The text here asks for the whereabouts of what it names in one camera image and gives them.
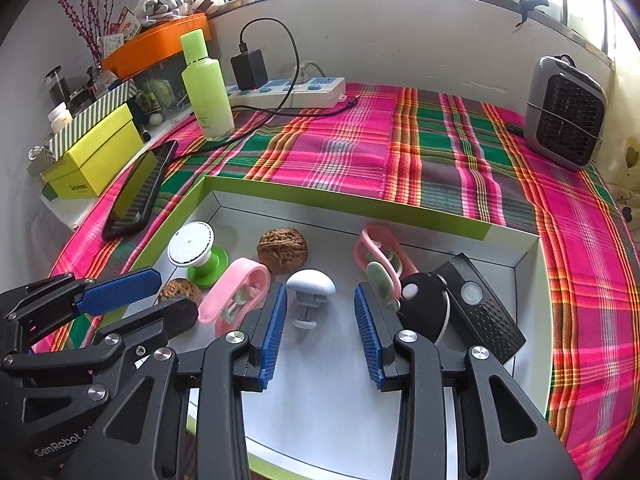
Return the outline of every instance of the white power strip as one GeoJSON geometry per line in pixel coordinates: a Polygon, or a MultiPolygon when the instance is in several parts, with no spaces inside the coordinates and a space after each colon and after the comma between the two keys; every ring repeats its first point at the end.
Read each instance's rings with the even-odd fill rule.
{"type": "MultiPolygon", "coordinates": [[[[238,86],[226,88],[232,106],[248,105],[257,108],[277,108],[289,91],[286,79],[269,81],[256,90],[241,91],[238,86]]],[[[295,85],[283,108],[333,108],[347,99],[343,77],[316,77],[295,85]]]]}

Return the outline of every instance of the orange container lid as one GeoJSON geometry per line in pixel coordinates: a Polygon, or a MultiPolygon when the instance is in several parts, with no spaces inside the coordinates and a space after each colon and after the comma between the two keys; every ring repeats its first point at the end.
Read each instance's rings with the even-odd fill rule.
{"type": "Polygon", "coordinates": [[[102,60],[102,69],[111,70],[121,81],[145,71],[182,51],[180,37],[202,29],[204,39],[211,39],[207,15],[203,12],[166,22],[127,41],[102,60]]]}

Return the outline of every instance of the black charger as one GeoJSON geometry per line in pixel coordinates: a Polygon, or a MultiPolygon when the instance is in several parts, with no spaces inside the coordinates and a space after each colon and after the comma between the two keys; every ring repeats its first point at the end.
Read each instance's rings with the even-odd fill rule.
{"type": "Polygon", "coordinates": [[[236,82],[240,90],[255,90],[264,86],[269,77],[264,65],[262,51],[258,48],[248,52],[246,43],[240,42],[240,54],[231,58],[236,82]]]}

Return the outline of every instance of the green bottle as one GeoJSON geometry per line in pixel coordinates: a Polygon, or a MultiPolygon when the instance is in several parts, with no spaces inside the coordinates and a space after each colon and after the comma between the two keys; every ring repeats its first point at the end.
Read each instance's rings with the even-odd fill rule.
{"type": "Polygon", "coordinates": [[[222,140],[236,130],[229,98],[226,96],[220,63],[209,58],[201,29],[180,37],[187,68],[182,72],[184,87],[207,140],[222,140]]]}

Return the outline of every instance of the yellow box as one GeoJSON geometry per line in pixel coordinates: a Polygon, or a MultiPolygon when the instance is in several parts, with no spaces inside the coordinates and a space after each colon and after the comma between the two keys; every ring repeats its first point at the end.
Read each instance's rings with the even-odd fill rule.
{"type": "Polygon", "coordinates": [[[60,198],[99,196],[142,148],[126,104],[89,130],[42,177],[60,198]]]}

